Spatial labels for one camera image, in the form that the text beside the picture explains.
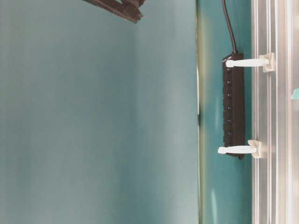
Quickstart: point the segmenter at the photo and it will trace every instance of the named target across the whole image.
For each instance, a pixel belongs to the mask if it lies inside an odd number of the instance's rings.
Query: wall
[[[1,223],[196,222],[194,6],[0,0]]]
[[[249,0],[227,0],[237,48],[250,58]],[[201,221],[251,223],[251,156],[217,154],[223,144],[222,58],[232,52],[220,0],[198,0],[200,75]],[[245,69],[246,139],[251,137],[251,71]]]

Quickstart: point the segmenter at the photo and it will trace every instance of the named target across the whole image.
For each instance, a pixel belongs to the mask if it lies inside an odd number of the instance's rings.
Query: black usb hub
[[[227,60],[242,60],[243,54],[232,53],[222,60],[223,69],[223,141],[224,147],[245,143],[244,68],[226,67]],[[240,159],[244,154],[229,154]]]

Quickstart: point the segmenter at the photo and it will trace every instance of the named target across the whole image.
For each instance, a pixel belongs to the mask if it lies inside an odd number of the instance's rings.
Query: brown object
[[[121,0],[119,3],[115,0],[83,0],[95,6],[101,7],[115,15],[118,15],[131,22],[137,23],[142,18],[139,7],[145,0]]]

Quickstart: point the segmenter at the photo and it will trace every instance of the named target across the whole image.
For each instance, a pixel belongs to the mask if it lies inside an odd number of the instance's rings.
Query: mounting clip
[[[232,147],[219,147],[219,154],[252,154],[254,158],[261,158],[262,143],[256,140],[249,140],[249,146],[232,146]]]
[[[228,68],[233,67],[263,67],[263,72],[275,71],[276,61],[275,54],[268,53],[266,55],[260,55],[259,59],[246,59],[246,60],[228,60],[226,61]]]

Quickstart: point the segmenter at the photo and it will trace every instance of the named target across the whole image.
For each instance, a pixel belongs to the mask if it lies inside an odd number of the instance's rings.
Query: power cord
[[[229,31],[230,39],[232,40],[232,44],[233,44],[233,52],[237,53],[238,51],[237,51],[237,47],[236,47],[236,44],[235,44],[235,36],[234,36],[234,33],[233,33],[232,25],[230,24],[230,20],[229,20],[229,17],[228,17],[228,10],[226,9],[225,0],[222,0],[222,7],[223,7],[223,12],[224,12],[224,15],[225,15],[226,23],[228,24],[228,31]]]

